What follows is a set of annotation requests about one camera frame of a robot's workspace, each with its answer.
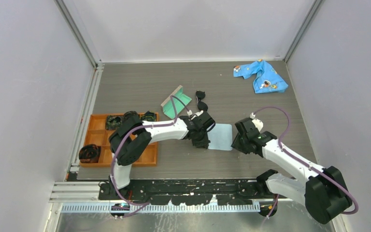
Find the light blue lens cloth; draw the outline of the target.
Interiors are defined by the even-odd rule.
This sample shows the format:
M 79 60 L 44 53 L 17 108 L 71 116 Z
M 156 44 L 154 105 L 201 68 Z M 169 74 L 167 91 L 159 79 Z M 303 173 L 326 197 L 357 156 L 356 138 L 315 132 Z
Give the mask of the light blue lens cloth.
M 208 132 L 210 150 L 231 151 L 232 147 L 232 126 L 230 124 L 216 124 L 214 128 Z

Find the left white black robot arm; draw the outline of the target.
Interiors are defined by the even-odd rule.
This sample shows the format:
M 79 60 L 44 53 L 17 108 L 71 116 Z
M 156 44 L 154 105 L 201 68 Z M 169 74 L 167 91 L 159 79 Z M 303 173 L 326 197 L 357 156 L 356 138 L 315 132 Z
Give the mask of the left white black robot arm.
M 115 130 L 108 140 L 113 154 L 110 193 L 117 200 L 128 196 L 130 172 L 149 144 L 166 140 L 190 140 L 196 148 L 207 149 L 208 132 L 215 120 L 206 111 L 176 116 L 168 121 L 143 121 L 138 115 L 130 116 Z

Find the black sunglasses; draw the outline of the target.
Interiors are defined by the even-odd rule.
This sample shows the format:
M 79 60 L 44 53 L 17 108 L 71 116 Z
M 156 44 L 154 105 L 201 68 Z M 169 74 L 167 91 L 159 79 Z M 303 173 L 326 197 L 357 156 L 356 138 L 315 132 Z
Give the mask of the black sunglasses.
M 197 90 L 195 96 L 197 100 L 197 108 L 200 111 L 208 111 L 208 105 L 202 101 L 206 97 L 205 92 Z

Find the beige glasses case green lining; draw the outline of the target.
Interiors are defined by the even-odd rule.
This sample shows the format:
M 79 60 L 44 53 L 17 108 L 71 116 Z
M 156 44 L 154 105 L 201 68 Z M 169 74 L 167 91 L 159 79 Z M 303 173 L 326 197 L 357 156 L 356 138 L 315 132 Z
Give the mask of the beige glasses case green lining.
M 184 93 L 184 87 L 179 85 L 160 105 L 162 112 L 170 119 L 175 118 L 175 112 L 179 114 L 186 109 L 191 98 Z

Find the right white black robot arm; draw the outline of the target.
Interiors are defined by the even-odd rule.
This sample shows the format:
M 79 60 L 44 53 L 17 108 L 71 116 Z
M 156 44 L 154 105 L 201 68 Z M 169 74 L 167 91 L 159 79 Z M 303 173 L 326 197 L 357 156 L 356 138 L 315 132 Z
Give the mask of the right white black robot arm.
M 279 194 L 303 205 L 314 220 L 327 224 L 353 205 L 341 171 L 323 167 L 302 157 L 274 134 L 262 132 L 259 119 L 247 117 L 235 123 L 237 135 L 232 147 L 244 154 L 257 154 L 291 174 L 286 177 L 268 170 L 257 177 L 257 194 L 269 198 Z

